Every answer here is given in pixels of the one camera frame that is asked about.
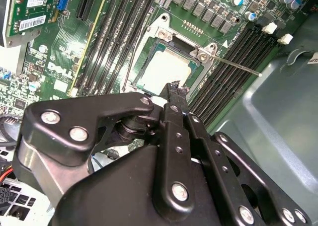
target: cable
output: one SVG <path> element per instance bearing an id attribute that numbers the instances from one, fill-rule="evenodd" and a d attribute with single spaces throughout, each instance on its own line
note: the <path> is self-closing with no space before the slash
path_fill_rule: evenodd
<path id="1" fill-rule="evenodd" d="M 6 177 L 7 177 L 8 175 L 10 175 L 10 173 L 12 173 L 12 172 L 13 172 L 13 169 L 12 169 L 12 166 L 10 166 L 9 169 L 6 170 L 6 171 L 0 176 L 0 185 L 2 185 L 4 179 L 6 179 Z"/>
<path id="2" fill-rule="evenodd" d="M 0 142 L 0 147 L 9 148 L 9 147 L 16 146 L 16 140 L 14 140 L 4 128 L 4 124 L 9 118 L 22 120 L 21 116 L 18 116 L 15 114 L 5 114 L 0 116 L 0 133 L 3 135 L 4 139 L 6 140 L 6 142 Z"/>

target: green circuit board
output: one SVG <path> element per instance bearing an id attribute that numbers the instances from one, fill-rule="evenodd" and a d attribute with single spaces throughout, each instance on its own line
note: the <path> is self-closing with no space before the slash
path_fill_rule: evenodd
<path id="1" fill-rule="evenodd" d="M 38 12 L 37 8 L 40 9 L 39 12 L 46 15 L 46 22 L 41 25 L 41 35 L 28 44 L 22 74 L 11 75 L 0 81 L 0 103 L 5 112 L 22 115 L 24 108 L 35 101 L 81 96 L 76 84 L 85 68 L 87 68 L 88 55 L 96 44 L 96 39 L 100 34 L 100 28 L 105 21 L 104 18 L 109 11 L 111 1 L 94 0 L 89 17 L 85 21 L 76 17 L 80 0 L 68 0 L 67 8 L 63 11 L 57 11 L 55 8 L 58 0 L 45 0 L 45 6 L 42 5 L 32 9 L 26 8 L 27 0 L 21 3 L 14 1 L 15 4 L 11 7 L 10 12 L 12 23 L 23 21 L 27 17 L 25 15 L 27 10 L 29 10 L 30 15 L 27 18 L 31 18 L 31 15 Z M 227 33 L 222 33 L 219 28 L 204 22 L 202 16 L 195 16 L 193 14 L 195 5 L 191 9 L 185 10 L 183 4 L 176 4 L 173 0 L 155 0 L 152 8 L 150 8 L 145 26 L 151 25 L 162 13 L 168 13 L 171 18 L 171 29 L 202 47 L 211 42 L 217 43 L 217 55 L 223 57 L 248 23 L 244 18 L 244 13 L 249 10 L 251 4 L 256 0 L 244 0 L 240 6 L 233 6 L 231 0 L 214 1 L 217 3 L 210 9 L 218 13 L 218 8 L 223 7 L 224 10 L 218 15 L 232 25 Z M 268 8 L 270 1 L 274 2 L 274 6 Z M 208 1 L 202 3 L 206 8 L 209 8 Z M 17 15 L 18 9 L 24 15 Z M 233 16 L 227 19 L 229 13 L 232 13 Z M 257 13 L 257 16 L 262 16 L 265 13 L 271 14 L 274 20 L 284 24 L 284 28 L 289 33 L 294 33 L 307 18 L 307 14 L 303 13 L 301 8 L 296 11 L 287 10 L 284 5 L 279 4 L 278 0 L 258 1 L 255 13 Z M 13 34 L 16 34 L 16 32 L 11 29 L 10 35 Z M 130 57 L 131 52 L 112 85 L 111 93 L 120 92 L 120 84 L 126 75 Z M 140 68 L 139 65 L 133 66 L 129 81 L 133 82 Z M 186 83 L 191 85 L 202 69 L 202 66 L 198 66 Z M 7 72 L 6 70 L 0 70 L 0 74 L 5 76 Z M 40 85 L 36 91 L 30 91 L 29 85 L 35 81 Z M 20 104 L 15 104 L 16 99 L 19 99 Z"/>
<path id="2" fill-rule="evenodd" d="M 51 23 L 59 0 L 12 0 L 8 36 Z"/>

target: ram slot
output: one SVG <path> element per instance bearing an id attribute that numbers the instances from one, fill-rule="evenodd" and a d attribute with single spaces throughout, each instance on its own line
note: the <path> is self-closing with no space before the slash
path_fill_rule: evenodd
<path id="1" fill-rule="evenodd" d="M 92 49 L 90 56 L 85 67 L 85 80 L 83 87 L 85 91 L 90 92 L 93 85 L 96 82 L 96 77 L 99 71 L 100 65 L 98 61 L 105 55 L 105 49 L 109 45 L 109 36 L 114 35 L 116 25 L 118 24 L 117 17 L 122 16 L 122 8 L 125 7 L 127 0 L 112 0 L 109 7 L 109 12 L 104 19 L 102 28 L 98 34 L 98 40 L 96 41 L 95 47 Z"/>
<path id="2" fill-rule="evenodd" d="M 96 90 L 98 94 L 103 94 L 105 88 L 106 88 L 106 80 L 107 80 L 107 76 L 111 70 L 111 67 L 113 65 L 113 62 L 116 58 L 116 56 L 118 55 L 118 53 L 122 53 L 123 50 L 126 48 L 126 45 L 129 41 L 129 38 L 132 34 L 132 31 L 135 30 L 136 28 L 136 20 L 139 19 L 140 17 L 140 12 L 139 10 L 142 10 L 144 7 L 142 5 L 142 0 L 137 0 L 134 3 L 134 6 L 132 8 L 132 12 L 129 13 L 128 16 L 128 22 L 125 25 L 125 29 L 121 32 L 119 38 L 118 38 L 118 42 L 116 43 L 111 56 L 109 56 L 109 58 L 107 58 L 107 62 L 105 65 L 105 71 L 103 72 L 103 75 L 101 76 L 101 78 L 99 79 L 99 82 L 97 84 Z"/>
<path id="3" fill-rule="evenodd" d="M 143 29 L 143 23 L 145 22 L 147 15 L 150 11 L 150 8 L 153 4 L 154 0 L 139 0 L 138 1 L 138 9 L 136 10 L 136 13 L 134 14 L 135 20 L 133 21 L 132 25 L 135 27 L 134 29 L 130 29 L 130 31 L 126 34 L 126 37 L 124 39 L 128 39 L 128 42 L 123 45 L 123 48 L 121 48 L 123 51 L 119 53 L 119 60 L 114 68 L 113 74 L 110 77 L 109 81 L 104 84 L 104 87 L 102 88 L 102 94 L 110 93 L 118 75 L 121 70 L 121 68 L 124 65 L 124 62 L 126 61 L 132 47 L 135 45 L 135 48 L 137 47 L 137 41 L 138 38 L 142 32 Z"/>
<path id="4" fill-rule="evenodd" d="M 116 17 L 114 28 L 111 30 L 109 37 L 106 39 L 99 58 L 97 59 L 96 66 L 98 71 L 96 72 L 95 78 L 91 79 L 91 82 L 89 83 L 89 94 L 96 94 L 96 85 L 99 79 L 103 78 L 105 73 L 107 73 L 111 68 L 112 63 L 109 63 L 108 59 L 114 58 L 113 50 L 118 45 L 119 37 L 127 26 L 127 20 L 135 6 L 135 2 L 136 0 L 123 0 L 123 5 L 122 8 L 120 8 L 119 15 Z"/>
<path id="5" fill-rule="evenodd" d="M 254 70 L 273 50 L 275 41 L 260 33 L 258 28 L 247 27 L 226 53 L 225 58 Z M 219 63 L 191 102 L 191 111 L 208 126 L 234 98 L 249 77 L 250 73 Z"/>

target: silver screw head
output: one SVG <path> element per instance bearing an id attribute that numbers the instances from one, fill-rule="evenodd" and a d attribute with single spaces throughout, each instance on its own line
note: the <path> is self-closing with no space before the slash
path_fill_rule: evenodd
<path id="1" fill-rule="evenodd" d="M 149 100 L 145 97 L 141 98 L 140 101 L 144 103 L 145 105 L 149 105 Z"/>
<path id="2" fill-rule="evenodd" d="M 168 36 L 168 33 L 164 30 L 159 31 L 159 33 L 158 33 L 158 37 L 160 39 L 165 39 L 167 36 Z"/>
<path id="3" fill-rule="evenodd" d="M 220 138 L 223 142 L 226 142 L 226 143 L 228 142 L 228 139 L 224 135 L 221 134 Z"/>
<path id="4" fill-rule="evenodd" d="M 57 113 L 48 111 L 48 112 L 42 113 L 41 119 L 43 122 L 47 124 L 57 124 L 61 118 Z"/>
<path id="5" fill-rule="evenodd" d="M 171 105 L 170 108 L 174 111 L 174 112 L 178 112 L 178 108 L 174 105 Z"/>
<path id="6" fill-rule="evenodd" d="M 200 61 L 206 61 L 208 59 L 208 56 L 204 53 L 199 54 L 199 60 Z"/>
<path id="7" fill-rule="evenodd" d="M 88 133 L 83 128 L 75 127 L 70 130 L 70 137 L 75 141 L 82 142 L 88 138 Z"/>
<path id="8" fill-rule="evenodd" d="M 294 218 L 294 216 L 292 215 L 292 213 L 291 213 L 289 210 L 283 208 L 283 214 L 284 214 L 285 218 L 286 218 L 289 222 L 291 222 L 291 223 L 294 223 L 294 222 L 295 222 L 295 218 Z"/>
<path id="9" fill-rule="evenodd" d="M 307 222 L 302 212 L 300 212 L 299 210 L 295 210 L 295 214 L 304 224 Z"/>
<path id="10" fill-rule="evenodd" d="M 254 217 L 247 207 L 241 206 L 239 208 L 239 213 L 246 223 L 248 223 L 249 225 L 252 225 L 254 223 Z"/>
<path id="11" fill-rule="evenodd" d="M 186 201 L 188 199 L 188 191 L 179 183 L 174 183 L 172 185 L 172 193 L 179 201 Z"/>
<path id="12" fill-rule="evenodd" d="M 195 121 L 196 123 L 200 122 L 200 119 L 197 116 L 192 116 L 193 121 Z"/>

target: black plastic part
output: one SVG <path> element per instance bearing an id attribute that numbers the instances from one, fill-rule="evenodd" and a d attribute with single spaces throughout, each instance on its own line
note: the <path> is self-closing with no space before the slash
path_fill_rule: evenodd
<path id="1" fill-rule="evenodd" d="M 12 160 L 12 168 L 14 169 L 14 174 L 19 181 L 22 181 L 28 185 L 31 185 L 37 191 L 43 193 L 42 188 L 40 187 L 39 183 L 35 179 L 34 175 L 32 174 L 31 170 L 26 168 L 18 159 L 17 153 L 19 151 L 19 145 L 14 152 L 13 160 Z"/>
<path id="2" fill-rule="evenodd" d="M 188 114 L 189 108 L 186 100 L 188 92 L 188 87 L 179 87 L 179 81 L 176 81 L 167 83 L 159 96 L 180 108 L 184 114 Z"/>
<path id="3" fill-rule="evenodd" d="M 140 147 L 75 184 L 59 202 L 51 225 L 180 225 L 153 207 L 157 149 Z M 198 204 L 181 225 L 220 226 L 201 165 L 192 162 L 191 168 Z"/>
<path id="4" fill-rule="evenodd" d="M 226 138 L 226 142 L 221 139 L 221 135 L 223 135 L 223 138 Z M 218 141 L 222 145 L 226 156 L 239 168 L 240 173 L 237 176 L 237 181 L 244 188 L 247 186 L 250 189 L 249 192 L 256 196 L 256 198 L 252 196 L 249 200 L 251 204 L 253 202 L 256 203 L 254 208 L 258 208 L 260 215 L 267 225 L 285 225 L 285 222 L 288 222 L 283 215 L 283 208 L 293 214 L 295 223 L 292 225 L 312 225 L 311 220 L 304 211 L 302 213 L 307 223 L 305 224 L 300 221 L 295 214 L 295 209 L 301 210 L 299 205 L 259 168 L 229 136 L 217 132 L 210 138 L 213 142 Z"/>
<path id="5" fill-rule="evenodd" d="M 118 120 L 151 113 L 154 105 L 149 99 L 144 104 L 142 98 L 145 96 L 140 93 L 123 93 L 31 104 L 25 110 L 20 134 L 27 143 L 60 164 L 81 165 L 95 147 L 97 129 L 106 129 L 96 145 L 97 151 L 101 151 Z M 47 111 L 58 113 L 61 120 L 56 124 L 44 123 L 41 115 Z M 84 128 L 88 138 L 82 142 L 73 140 L 69 135 L 73 127 Z"/>
<path id="6" fill-rule="evenodd" d="M 243 205 L 252 212 L 254 225 L 264 226 L 265 223 L 250 206 L 222 147 L 210 140 L 203 123 L 195 121 L 193 115 L 187 116 L 186 126 L 191 134 L 191 154 L 202 161 L 203 170 L 222 224 L 244 225 L 239 213 L 239 208 Z"/>
<path id="7" fill-rule="evenodd" d="M 183 128 L 182 112 L 175 105 L 167 103 L 164 106 L 160 119 L 160 135 L 153 203 L 163 218 L 178 222 L 189 216 L 194 208 L 194 188 L 192 178 L 189 177 L 189 134 Z M 188 197 L 185 201 L 180 201 L 173 195 L 172 186 L 175 183 L 186 188 Z"/>

